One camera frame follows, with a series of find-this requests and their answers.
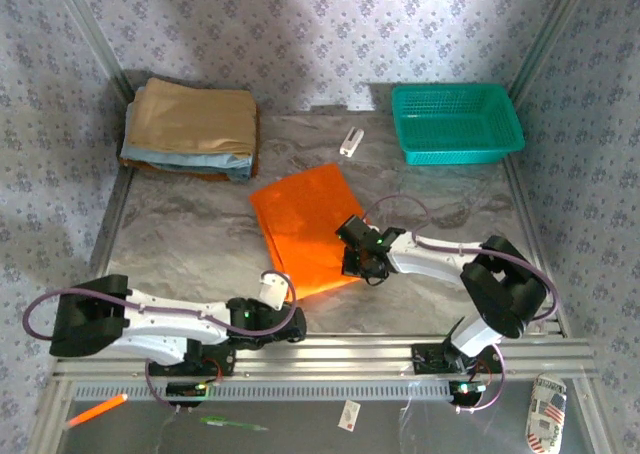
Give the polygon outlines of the orange marker pen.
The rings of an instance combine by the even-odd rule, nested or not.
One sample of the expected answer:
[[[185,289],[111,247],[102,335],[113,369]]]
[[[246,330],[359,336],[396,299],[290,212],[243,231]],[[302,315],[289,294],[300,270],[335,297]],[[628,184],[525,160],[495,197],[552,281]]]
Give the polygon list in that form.
[[[128,401],[128,395],[125,393],[114,396],[108,400],[101,402],[100,404],[76,415],[75,417],[69,419],[65,423],[66,429],[71,429],[77,427],[81,424],[89,422],[121,405]]]

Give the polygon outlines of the aluminium corner post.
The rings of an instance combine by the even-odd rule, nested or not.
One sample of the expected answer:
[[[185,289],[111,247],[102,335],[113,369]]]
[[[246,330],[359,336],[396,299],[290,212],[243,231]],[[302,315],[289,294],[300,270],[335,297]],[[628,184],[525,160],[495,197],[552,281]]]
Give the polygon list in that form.
[[[94,17],[89,3],[86,0],[63,0],[63,2],[78,24],[97,62],[112,82],[117,95],[125,104],[128,104],[134,98],[134,90]]]
[[[554,0],[524,61],[509,87],[516,109],[525,101],[540,70],[569,22],[580,0]]]

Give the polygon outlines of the mid blue denim jeans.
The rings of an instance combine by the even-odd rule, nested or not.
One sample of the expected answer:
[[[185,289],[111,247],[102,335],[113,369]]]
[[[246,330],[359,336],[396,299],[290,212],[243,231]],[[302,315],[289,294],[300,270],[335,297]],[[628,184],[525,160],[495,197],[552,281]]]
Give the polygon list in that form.
[[[237,158],[232,154],[166,154],[158,155],[154,161],[148,161],[148,164],[170,172],[205,175],[225,174],[231,180],[246,181],[250,178],[253,160],[252,156]]]

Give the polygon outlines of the white card with red mark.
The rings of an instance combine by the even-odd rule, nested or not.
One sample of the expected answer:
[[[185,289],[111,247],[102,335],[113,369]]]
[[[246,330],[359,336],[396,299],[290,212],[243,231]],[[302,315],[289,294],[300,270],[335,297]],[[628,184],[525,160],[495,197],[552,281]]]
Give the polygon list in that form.
[[[346,400],[337,426],[348,432],[353,432],[357,423],[361,404],[352,400]]]

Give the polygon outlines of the orange trousers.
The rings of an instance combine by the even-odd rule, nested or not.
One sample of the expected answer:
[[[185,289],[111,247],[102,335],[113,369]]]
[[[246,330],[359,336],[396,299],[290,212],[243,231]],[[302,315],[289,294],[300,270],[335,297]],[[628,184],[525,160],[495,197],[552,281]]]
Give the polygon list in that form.
[[[250,195],[276,270],[299,300],[357,279],[341,273],[344,244],[336,230],[363,208],[336,164],[285,177]]]

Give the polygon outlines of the green plastic basket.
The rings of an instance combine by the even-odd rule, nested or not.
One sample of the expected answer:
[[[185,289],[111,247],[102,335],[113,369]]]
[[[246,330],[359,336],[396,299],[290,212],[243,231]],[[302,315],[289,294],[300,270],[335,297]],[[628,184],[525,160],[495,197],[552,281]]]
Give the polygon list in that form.
[[[391,106],[412,166],[494,163],[525,147],[514,105],[499,84],[399,85]]]

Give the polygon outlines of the flag print pouch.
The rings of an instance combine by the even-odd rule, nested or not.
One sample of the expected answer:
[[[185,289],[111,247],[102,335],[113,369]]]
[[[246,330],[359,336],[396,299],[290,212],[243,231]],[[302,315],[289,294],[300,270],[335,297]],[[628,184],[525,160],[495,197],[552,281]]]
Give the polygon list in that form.
[[[567,386],[557,376],[539,374],[534,382],[525,440],[533,454],[559,454],[567,406]]]

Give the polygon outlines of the mustard brown folded trousers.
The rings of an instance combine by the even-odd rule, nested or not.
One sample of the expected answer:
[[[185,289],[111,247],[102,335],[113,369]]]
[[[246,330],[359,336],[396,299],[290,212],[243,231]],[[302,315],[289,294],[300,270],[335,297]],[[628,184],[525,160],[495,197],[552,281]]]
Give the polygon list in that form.
[[[254,164],[251,170],[251,174],[250,174],[250,178],[255,176],[255,172],[257,170],[258,167],[258,150],[255,150],[255,152],[251,155],[254,155]],[[144,163],[144,162],[139,162],[139,161],[131,161],[131,160],[127,160],[124,159],[119,152],[119,162],[124,165],[125,167],[134,167],[137,169],[142,169],[142,170],[147,170],[147,171],[154,171],[154,172],[163,172],[163,173],[169,173],[169,174],[177,174],[177,175],[185,175],[185,176],[190,176],[190,177],[196,177],[196,178],[200,178],[206,181],[232,181],[232,182],[247,182],[246,181],[234,181],[231,180],[227,175],[225,174],[213,174],[213,175],[205,175],[205,174],[188,174],[188,173],[177,173],[177,172],[170,172],[167,170],[163,170],[163,169],[159,169],[159,168],[155,168],[152,167],[150,164]]]

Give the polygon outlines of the green pen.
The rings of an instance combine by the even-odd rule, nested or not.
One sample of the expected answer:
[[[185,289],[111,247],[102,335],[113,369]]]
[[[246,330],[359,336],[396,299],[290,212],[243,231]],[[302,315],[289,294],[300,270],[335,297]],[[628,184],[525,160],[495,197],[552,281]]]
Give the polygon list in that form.
[[[245,430],[249,430],[249,431],[255,431],[255,432],[266,432],[268,431],[267,427],[258,425],[258,424],[251,424],[251,423],[245,423],[245,422],[240,422],[240,421],[233,421],[233,420],[228,420],[224,417],[221,416],[206,416],[206,417],[202,417],[200,419],[201,423],[204,423],[206,425],[210,425],[210,426],[215,426],[215,427],[234,427],[234,428],[239,428],[239,429],[245,429]]]

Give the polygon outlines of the small white plastic clip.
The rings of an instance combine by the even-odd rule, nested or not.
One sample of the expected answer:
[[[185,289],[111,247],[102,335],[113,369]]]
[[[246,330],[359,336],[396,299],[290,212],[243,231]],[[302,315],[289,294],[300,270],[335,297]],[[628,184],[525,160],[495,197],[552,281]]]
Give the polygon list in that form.
[[[351,158],[364,137],[364,130],[352,127],[339,148],[339,154]]]

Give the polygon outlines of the aluminium rail frame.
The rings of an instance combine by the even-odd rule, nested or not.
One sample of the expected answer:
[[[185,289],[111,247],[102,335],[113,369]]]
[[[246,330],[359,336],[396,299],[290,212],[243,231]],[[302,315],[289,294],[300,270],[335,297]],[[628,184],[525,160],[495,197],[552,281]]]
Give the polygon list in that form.
[[[235,380],[382,380],[413,374],[411,346],[440,344],[435,336],[311,334],[299,343],[275,343],[236,355]],[[584,339],[526,336],[505,340],[499,348],[509,380],[541,372],[561,378],[594,377],[592,349]],[[140,380],[144,361],[131,354],[100,353],[90,358],[61,359],[52,376],[67,380]]]

